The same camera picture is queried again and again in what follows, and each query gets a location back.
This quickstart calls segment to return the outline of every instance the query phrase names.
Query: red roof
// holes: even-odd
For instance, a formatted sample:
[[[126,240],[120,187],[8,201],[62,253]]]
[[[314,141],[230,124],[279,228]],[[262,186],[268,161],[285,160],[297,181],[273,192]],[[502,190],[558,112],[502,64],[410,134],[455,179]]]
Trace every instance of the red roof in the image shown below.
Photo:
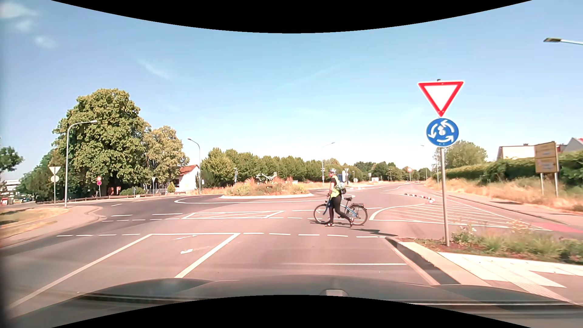
[[[187,173],[192,172],[195,168],[197,168],[198,165],[187,165],[187,166],[183,166],[180,168],[180,174],[179,176],[183,176]]]

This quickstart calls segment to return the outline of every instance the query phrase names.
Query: red and white sign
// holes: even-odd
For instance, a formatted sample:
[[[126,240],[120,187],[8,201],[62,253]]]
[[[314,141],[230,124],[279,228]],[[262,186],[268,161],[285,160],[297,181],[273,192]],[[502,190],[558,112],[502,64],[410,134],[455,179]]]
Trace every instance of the red and white sign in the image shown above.
[[[423,94],[439,117],[443,117],[445,111],[462,88],[463,81],[419,82],[417,85],[419,85],[419,88],[423,91]]]

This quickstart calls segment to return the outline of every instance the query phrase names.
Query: lamp post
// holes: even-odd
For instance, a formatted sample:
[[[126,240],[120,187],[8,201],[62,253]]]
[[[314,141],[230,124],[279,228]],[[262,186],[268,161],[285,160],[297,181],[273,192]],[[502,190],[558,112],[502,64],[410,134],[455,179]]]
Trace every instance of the lamp post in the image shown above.
[[[335,144],[335,143],[336,142],[331,142],[328,145],[322,146],[322,150],[324,149],[324,147],[330,146],[330,145]],[[322,160],[322,188],[324,188],[324,160]]]
[[[580,41],[571,41],[571,40],[563,40],[563,39],[560,39],[558,37],[548,37],[548,38],[544,39],[543,42],[564,42],[564,43],[579,44],[579,45],[583,46],[583,42],[580,42]]]
[[[198,194],[201,194],[201,180],[202,180],[202,169],[201,169],[201,146],[198,142],[188,138],[188,140],[194,142],[198,146]]]
[[[87,121],[87,122],[79,122],[73,123],[67,129],[67,153],[65,155],[65,208],[67,208],[67,189],[69,187],[69,131],[72,127],[78,124],[85,124],[85,123],[97,123],[97,120]]]

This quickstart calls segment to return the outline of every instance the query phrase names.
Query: building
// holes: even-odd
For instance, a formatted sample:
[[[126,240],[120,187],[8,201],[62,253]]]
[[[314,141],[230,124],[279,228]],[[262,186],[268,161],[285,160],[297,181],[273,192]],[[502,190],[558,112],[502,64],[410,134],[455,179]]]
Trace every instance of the building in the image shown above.
[[[523,144],[522,146],[502,146],[498,147],[496,160],[530,158],[534,156],[535,147],[528,144]]]
[[[180,168],[180,174],[172,182],[176,191],[196,190],[196,176],[200,172],[198,165],[187,165]]]
[[[583,150],[583,138],[571,138],[563,149],[563,152],[574,152]]]

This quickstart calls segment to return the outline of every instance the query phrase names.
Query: person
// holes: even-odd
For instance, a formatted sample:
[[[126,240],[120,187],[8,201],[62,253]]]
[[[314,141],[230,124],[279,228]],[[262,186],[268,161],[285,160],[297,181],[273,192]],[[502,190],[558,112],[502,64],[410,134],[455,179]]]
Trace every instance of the person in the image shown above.
[[[328,203],[330,206],[330,222],[328,222],[326,226],[334,226],[334,211],[336,211],[341,218],[347,219],[348,222],[350,222],[350,227],[352,227],[352,220],[350,217],[340,210],[340,204],[342,202],[341,191],[344,188],[344,184],[338,179],[336,169],[330,169],[330,171],[328,171],[328,176],[330,176],[330,189],[327,195],[330,197],[330,202]]]

